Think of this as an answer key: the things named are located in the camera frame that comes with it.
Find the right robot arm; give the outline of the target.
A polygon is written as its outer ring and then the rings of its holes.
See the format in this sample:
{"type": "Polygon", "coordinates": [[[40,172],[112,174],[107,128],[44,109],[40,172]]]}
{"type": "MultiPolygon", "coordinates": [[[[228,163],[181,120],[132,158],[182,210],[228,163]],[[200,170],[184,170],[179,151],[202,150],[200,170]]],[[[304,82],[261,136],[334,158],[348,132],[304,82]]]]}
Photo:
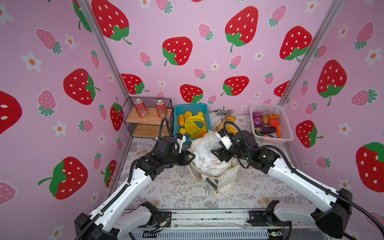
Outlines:
{"type": "Polygon", "coordinates": [[[271,201],[263,214],[270,226],[283,222],[297,222],[316,226],[324,234],[342,239],[352,239],[345,230],[352,210],[356,209],[370,219],[380,232],[383,224],[371,213],[353,203],[353,195],[346,189],[336,190],[294,168],[284,152],[276,146],[258,146],[248,131],[242,131],[233,122],[224,122],[215,135],[222,147],[212,153],[222,162],[231,159],[245,160],[248,166],[272,176],[306,197],[311,204],[302,207],[280,201],[271,201]]]}

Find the white plastic bag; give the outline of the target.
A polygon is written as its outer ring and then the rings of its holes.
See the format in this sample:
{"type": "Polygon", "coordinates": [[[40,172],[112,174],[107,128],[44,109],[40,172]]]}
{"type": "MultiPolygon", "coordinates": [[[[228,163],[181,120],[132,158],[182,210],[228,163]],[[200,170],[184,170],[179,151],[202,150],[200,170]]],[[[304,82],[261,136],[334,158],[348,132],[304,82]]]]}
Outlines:
{"type": "Polygon", "coordinates": [[[220,149],[220,139],[206,134],[203,138],[192,141],[189,151],[195,155],[194,165],[205,174],[220,177],[231,168],[231,162],[221,162],[211,150],[220,149]]]}

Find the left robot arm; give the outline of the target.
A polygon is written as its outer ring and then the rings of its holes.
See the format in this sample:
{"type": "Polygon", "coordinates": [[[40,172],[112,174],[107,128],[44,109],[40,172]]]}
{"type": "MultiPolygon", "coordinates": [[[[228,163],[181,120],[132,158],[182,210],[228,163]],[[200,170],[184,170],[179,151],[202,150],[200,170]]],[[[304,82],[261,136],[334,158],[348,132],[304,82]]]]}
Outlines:
{"type": "Polygon", "coordinates": [[[78,240],[120,240],[144,225],[154,225],[158,209],[143,203],[136,210],[124,211],[132,200],[165,169],[187,166],[195,155],[183,150],[186,137],[182,134],[159,135],[154,148],[134,160],[128,178],[90,214],[80,214],[75,220],[78,240]]]}

